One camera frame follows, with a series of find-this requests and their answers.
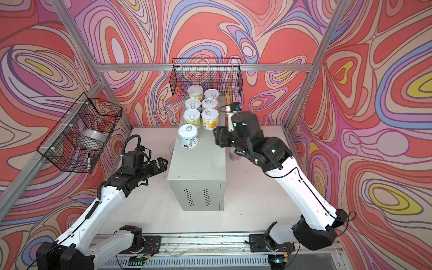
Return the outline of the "peach labelled can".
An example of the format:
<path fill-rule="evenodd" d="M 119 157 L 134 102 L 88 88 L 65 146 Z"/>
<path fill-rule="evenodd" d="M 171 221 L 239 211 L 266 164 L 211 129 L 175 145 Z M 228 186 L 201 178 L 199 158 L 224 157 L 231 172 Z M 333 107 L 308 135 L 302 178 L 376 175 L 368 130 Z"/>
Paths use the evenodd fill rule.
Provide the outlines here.
<path fill-rule="evenodd" d="M 206 109 L 217 109 L 218 105 L 219 105 L 218 100 L 212 99 L 212 98 L 204 99 L 201 102 L 201 107 L 202 107 L 203 110 L 206 110 Z"/>

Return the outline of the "pink labelled can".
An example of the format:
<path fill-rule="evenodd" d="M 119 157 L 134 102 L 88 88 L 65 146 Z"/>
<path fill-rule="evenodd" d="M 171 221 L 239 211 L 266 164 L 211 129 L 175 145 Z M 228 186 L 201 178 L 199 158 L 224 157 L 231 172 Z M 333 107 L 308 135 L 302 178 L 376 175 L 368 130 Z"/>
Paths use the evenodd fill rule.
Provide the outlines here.
<path fill-rule="evenodd" d="M 219 101 L 220 93 L 216 89 L 208 89 L 204 92 L 205 99 L 215 99 Z"/>

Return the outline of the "blue white labelled can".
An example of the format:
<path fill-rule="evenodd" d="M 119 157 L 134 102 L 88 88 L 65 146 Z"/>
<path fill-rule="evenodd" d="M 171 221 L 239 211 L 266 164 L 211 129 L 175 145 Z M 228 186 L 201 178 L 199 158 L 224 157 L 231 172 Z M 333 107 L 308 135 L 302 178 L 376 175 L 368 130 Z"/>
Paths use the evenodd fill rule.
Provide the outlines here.
<path fill-rule="evenodd" d="M 184 102 L 184 106 L 186 109 L 196 109 L 202 112 L 201 101 L 199 99 L 187 99 Z"/>

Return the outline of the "orange green labelled can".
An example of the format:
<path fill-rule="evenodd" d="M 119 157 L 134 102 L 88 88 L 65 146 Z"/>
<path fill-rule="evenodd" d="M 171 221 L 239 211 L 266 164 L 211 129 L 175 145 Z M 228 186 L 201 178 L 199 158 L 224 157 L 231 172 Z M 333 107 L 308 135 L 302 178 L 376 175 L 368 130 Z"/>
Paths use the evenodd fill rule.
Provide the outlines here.
<path fill-rule="evenodd" d="M 204 99 L 204 89 L 200 85 L 191 85 L 187 89 L 187 94 L 190 99 L 202 101 Z"/>

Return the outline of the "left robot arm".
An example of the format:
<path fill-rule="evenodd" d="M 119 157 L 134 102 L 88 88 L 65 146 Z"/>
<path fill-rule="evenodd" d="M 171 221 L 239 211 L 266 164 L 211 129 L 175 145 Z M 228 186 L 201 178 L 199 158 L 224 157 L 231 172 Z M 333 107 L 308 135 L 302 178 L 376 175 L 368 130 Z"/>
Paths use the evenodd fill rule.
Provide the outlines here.
<path fill-rule="evenodd" d="M 99 184 L 92 204 L 78 220 L 53 242 L 43 242 L 34 261 L 39 270 L 96 270 L 123 251 L 143 251 L 147 242 L 142 228 L 125 225 L 117 233 L 92 246 L 91 242 L 114 210 L 140 186 L 148 186 L 149 178 L 164 173 L 168 161 L 152 159 L 152 151 L 141 144 L 139 135 L 132 151 L 121 150 L 121 166 Z"/>

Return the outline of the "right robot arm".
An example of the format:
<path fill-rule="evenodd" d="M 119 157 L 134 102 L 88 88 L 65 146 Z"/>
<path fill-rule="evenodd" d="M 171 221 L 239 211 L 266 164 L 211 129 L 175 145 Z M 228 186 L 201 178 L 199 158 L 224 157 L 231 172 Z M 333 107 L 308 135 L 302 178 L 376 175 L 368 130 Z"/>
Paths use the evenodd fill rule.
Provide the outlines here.
<path fill-rule="evenodd" d="M 339 234 L 337 228 L 347 227 L 349 214 L 334 208 L 316 190 L 301 170 L 293 153 L 278 137 L 266 137 L 255 114 L 249 111 L 229 111 L 228 126 L 213 131 L 216 145 L 231 147 L 235 154 L 261 168 L 264 175 L 275 180 L 291 197 L 301 215 L 292 226 L 273 223 L 268 235 L 279 245 L 292 232 L 297 242 L 309 250 L 332 246 Z"/>

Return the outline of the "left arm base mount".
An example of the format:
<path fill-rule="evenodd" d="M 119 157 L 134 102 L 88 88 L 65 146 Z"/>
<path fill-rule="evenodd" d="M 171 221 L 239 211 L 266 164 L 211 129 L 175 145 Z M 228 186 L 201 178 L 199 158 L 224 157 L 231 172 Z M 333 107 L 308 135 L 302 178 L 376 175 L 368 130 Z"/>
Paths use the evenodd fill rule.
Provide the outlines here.
<path fill-rule="evenodd" d="M 129 248 L 120 252 L 122 255 L 131 255 L 131 254 L 143 254 L 143 255 L 155 255 L 159 253 L 161 247 L 162 237 L 160 235 L 145 235 L 144 236 L 144 244 L 143 247 Z"/>

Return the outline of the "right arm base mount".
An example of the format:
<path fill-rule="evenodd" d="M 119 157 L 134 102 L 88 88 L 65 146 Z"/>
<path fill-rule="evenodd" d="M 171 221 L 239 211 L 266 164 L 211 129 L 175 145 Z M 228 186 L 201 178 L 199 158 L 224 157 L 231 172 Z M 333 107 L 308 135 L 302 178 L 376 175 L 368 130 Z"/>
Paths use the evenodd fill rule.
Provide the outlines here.
<path fill-rule="evenodd" d="M 249 245 L 252 253 L 287 253 L 291 254 L 295 251 L 295 245 L 293 243 L 278 244 L 270 236 L 265 234 L 251 234 L 249 239 L 245 241 L 245 244 Z"/>

